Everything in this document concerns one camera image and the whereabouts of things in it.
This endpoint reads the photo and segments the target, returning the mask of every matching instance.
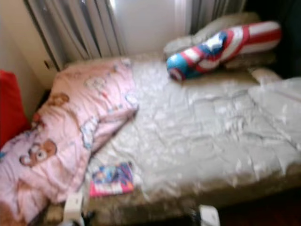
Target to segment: white wall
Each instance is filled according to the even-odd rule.
[[[40,83],[51,88],[56,70],[48,70],[44,64],[49,56],[24,0],[0,0],[0,17]]]
[[[111,0],[111,5],[128,54],[162,50],[187,32],[191,0]]]
[[[0,20],[0,68],[15,73],[26,116],[31,119],[44,88]]]

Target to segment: curtain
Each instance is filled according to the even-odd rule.
[[[193,0],[191,33],[196,33],[207,23],[226,14],[242,12],[246,0]]]
[[[66,63],[124,54],[107,0],[28,0],[59,69]]]

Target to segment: floor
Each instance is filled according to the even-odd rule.
[[[301,189],[219,210],[221,226],[301,226]],[[189,217],[140,226],[194,226]]]

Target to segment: mattress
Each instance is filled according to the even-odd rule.
[[[171,80],[160,53],[132,58],[139,111],[89,163],[94,225],[129,225],[301,186],[301,79],[259,86],[247,72]],[[89,199],[91,173],[131,161],[135,191]]]

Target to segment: colorful book cover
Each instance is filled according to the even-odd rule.
[[[105,196],[128,193],[134,190],[131,164],[100,166],[92,174],[90,196]]]

